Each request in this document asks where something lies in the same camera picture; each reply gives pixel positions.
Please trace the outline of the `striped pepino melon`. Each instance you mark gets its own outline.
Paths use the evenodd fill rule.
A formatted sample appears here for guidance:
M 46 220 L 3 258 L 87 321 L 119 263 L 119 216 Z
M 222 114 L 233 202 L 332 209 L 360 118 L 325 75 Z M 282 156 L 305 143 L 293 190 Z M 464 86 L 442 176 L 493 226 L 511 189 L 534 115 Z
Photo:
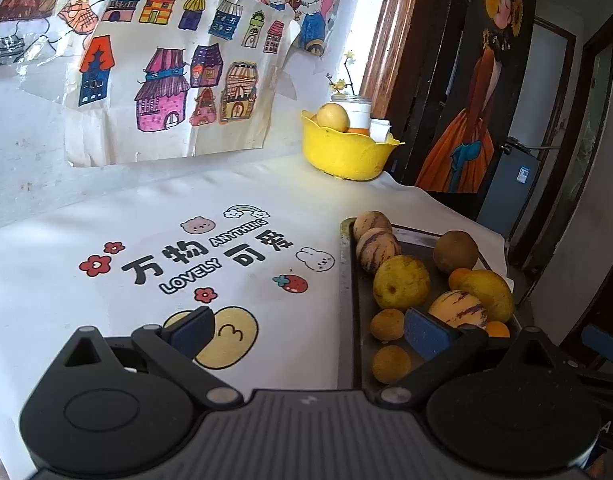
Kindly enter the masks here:
M 359 214 L 353 223 L 354 240 L 359 240 L 371 229 L 385 229 L 392 231 L 392 224 L 385 214 L 378 210 L 364 211 Z
M 428 313 L 454 328 L 464 324 L 483 328 L 488 322 L 487 311 L 480 300 L 462 289 L 444 292 L 433 301 Z

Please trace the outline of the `small brown kiwi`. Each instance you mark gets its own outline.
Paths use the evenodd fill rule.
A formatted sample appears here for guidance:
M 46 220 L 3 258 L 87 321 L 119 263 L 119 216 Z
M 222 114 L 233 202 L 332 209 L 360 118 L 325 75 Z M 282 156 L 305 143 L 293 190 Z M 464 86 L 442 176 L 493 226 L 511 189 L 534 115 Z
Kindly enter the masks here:
M 412 362 L 409 354 L 395 344 L 384 346 L 375 353 L 372 362 L 373 376 L 385 385 L 399 382 L 410 373 Z

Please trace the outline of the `small yellow-brown fruit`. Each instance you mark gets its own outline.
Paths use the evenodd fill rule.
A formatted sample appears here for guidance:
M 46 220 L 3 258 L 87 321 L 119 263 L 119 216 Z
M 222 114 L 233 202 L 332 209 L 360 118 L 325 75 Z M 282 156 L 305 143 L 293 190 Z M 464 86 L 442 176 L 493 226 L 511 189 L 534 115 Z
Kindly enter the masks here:
M 369 330 L 379 341 L 399 340 L 404 335 L 404 313 L 398 309 L 381 310 L 372 318 Z

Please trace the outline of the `small orange tangerine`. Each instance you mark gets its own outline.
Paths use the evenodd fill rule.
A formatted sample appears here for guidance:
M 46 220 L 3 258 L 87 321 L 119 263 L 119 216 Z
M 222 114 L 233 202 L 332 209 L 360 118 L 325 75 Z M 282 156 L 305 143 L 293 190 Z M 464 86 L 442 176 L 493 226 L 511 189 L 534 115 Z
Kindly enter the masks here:
M 507 325 L 500 321 L 490 321 L 485 325 L 485 331 L 490 337 L 509 338 L 511 332 Z

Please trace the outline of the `dark metal tray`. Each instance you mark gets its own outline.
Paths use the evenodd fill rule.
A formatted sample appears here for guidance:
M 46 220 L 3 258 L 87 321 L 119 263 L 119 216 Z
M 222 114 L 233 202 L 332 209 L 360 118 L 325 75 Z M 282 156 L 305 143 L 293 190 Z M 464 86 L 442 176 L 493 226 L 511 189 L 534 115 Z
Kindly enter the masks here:
M 340 224 L 340 350 L 338 387 L 343 390 L 362 390 L 369 401 L 376 402 L 376 396 L 382 388 L 388 387 L 373 376 L 372 362 L 375 353 L 387 346 L 387 342 L 376 339 L 369 330 L 372 318 L 381 311 L 373 296 L 374 275 L 365 272 L 355 251 L 357 241 L 353 236 L 354 220 L 349 218 Z M 448 275 L 438 270 L 433 262 L 433 248 L 440 237 L 405 226 L 395 226 L 393 234 L 397 238 L 404 255 L 410 255 L 421 260 L 430 274 L 431 289 L 427 300 L 419 307 L 404 310 L 405 315 L 410 310 L 428 313 L 429 307 L 439 296 L 450 290 Z M 489 370 L 501 362 L 504 351 L 511 348 L 514 338 L 518 335 L 521 325 L 515 318 L 507 324 L 511 330 L 509 338 L 492 338 L 475 367 L 468 372 Z M 412 370 L 424 363 L 424 359 L 401 339 L 392 344 L 404 349 L 410 356 Z

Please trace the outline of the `small tangerine on tray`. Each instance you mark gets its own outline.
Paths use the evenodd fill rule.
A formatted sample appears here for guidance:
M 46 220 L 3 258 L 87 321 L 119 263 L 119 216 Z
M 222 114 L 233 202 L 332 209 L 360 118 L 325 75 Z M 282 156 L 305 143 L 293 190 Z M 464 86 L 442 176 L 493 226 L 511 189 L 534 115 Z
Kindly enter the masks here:
M 452 290 L 459 289 L 459 283 L 469 273 L 471 273 L 471 269 L 468 268 L 457 268 L 453 270 L 448 279 L 449 287 Z

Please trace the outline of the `brown kiwi on tray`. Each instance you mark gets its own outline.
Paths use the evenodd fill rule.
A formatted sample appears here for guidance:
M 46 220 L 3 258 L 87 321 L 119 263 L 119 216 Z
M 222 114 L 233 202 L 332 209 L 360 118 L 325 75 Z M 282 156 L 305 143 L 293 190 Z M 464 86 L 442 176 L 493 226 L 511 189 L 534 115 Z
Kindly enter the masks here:
M 440 236 L 433 248 L 433 262 L 445 273 L 456 269 L 471 270 L 479 259 L 475 240 L 464 231 L 449 231 Z

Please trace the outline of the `white printed tablecloth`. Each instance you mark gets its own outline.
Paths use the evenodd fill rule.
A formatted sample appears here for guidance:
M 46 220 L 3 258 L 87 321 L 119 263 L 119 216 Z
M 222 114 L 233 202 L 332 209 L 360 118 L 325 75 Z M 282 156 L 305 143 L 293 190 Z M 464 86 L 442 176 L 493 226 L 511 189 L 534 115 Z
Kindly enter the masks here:
M 34 466 L 22 406 L 80 326 L 126 336 L 207 306 L 247 310 L 258 336 L 220 377 L 256 388 L 337 384 L 339 228 L 366 210 L 442 234 L 466 231 L 497 273 L 503 238 L 388 176 L 340 180 L 301 156 L 112 194 L 0 229 L 0 458 Z

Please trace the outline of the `striped pepino melon on tray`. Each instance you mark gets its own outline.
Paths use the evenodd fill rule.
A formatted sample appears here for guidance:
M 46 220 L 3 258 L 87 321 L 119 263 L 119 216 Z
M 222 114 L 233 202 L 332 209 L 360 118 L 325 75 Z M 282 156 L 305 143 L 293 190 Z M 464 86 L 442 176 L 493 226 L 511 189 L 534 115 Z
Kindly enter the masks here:
M 385 229 L 392 231 L 392 224 L 385 214 L 378 210 L 364 211 L 359 214 L 353 223 L 354 240 L 359 240 L 371 229 Z

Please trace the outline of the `blue-grey appliance box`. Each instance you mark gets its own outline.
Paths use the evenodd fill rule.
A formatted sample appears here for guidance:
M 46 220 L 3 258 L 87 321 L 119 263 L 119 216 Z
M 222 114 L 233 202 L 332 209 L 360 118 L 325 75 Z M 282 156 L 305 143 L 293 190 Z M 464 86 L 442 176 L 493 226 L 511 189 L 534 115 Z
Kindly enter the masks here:
M 538 166 L 530 150 L 508 138 L 477 221 L 507 238 L 527 203 Z

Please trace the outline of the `yellow plastic bowl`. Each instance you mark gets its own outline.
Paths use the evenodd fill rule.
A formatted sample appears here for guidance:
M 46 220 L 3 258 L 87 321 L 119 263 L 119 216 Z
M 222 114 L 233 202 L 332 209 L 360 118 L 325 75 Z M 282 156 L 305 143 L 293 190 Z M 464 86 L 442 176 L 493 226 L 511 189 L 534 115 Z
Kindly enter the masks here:
M 316 169 L 343 180 L 374 180 L 385 169 L 392 152 L 404 143 L 387 134 L 375 142 L 362 133 L 339 132 L 317 125 L 314 114 L 302 110 L 302 153 Z

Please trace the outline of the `white carton in bowl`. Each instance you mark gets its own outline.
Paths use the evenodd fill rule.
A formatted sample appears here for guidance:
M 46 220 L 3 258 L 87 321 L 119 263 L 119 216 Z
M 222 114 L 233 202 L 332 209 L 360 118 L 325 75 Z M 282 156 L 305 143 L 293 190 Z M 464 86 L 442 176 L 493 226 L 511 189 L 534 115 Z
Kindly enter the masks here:
M 390 129 L 391 124 L 389 120 L 373 118 L 369 127 L 369 136 L 376 143 L 386 143 Z

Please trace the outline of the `orange fruit in bowl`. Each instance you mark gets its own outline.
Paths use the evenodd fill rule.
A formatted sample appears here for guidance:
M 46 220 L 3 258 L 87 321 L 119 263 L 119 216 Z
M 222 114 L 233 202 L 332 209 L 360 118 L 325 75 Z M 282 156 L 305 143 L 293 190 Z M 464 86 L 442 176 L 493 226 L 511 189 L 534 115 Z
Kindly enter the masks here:
M 364 129 L 364 128 L 350 128 L 347 133 L 358 133 L 358 134 L 364 134 L 364 136 L 368 136 L 369 135 L 369 129 Z

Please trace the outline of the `white jar with flowers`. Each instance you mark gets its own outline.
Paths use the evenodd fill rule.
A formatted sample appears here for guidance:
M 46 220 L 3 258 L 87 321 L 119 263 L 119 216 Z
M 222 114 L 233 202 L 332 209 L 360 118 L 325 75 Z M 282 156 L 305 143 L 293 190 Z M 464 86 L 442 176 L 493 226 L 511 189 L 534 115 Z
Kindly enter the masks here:
M 343 106 L 350 119 L 350 128 L 369 129 L 371 126 L 372 102 L 366 96 L 355 91 L 350 66 L 354 63 L 354 54 L 347 51 L 343 55 L 343 76 L 335 79 L 327 74 L 328 86 L 333 94 L 331 101 Z

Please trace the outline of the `yellow pear in bowl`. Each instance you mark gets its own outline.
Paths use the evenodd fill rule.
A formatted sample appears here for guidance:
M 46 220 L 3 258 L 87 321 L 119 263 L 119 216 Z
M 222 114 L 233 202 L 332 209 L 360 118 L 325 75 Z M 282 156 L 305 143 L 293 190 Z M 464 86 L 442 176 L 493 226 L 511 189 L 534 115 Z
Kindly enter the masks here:
M 329 102 L 322 105 L 315 114 L 317 125 L 339 132 L 347 132 L 350 119 L 346 109 L 338 103 Z

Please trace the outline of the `colourful houses drawing paper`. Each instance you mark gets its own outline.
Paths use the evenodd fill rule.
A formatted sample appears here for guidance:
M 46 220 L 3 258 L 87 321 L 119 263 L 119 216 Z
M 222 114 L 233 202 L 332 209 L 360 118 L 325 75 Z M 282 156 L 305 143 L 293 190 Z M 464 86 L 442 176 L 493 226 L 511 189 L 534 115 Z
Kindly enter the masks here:
M 64 104 L 75 167 L 257 150 L 299 25 L 260 0 L 109 0 Z

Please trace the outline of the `orange dress girl painting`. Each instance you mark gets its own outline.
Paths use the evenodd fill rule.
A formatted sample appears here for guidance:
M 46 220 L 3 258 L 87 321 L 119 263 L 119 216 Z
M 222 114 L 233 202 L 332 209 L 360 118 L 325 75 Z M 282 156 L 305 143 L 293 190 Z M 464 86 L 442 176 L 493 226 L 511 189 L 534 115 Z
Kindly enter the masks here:
M 535 0 L 469 0 L 447 102 L 416 179 L 436 193 L 477 193 L 506 139 L 530 48 Z

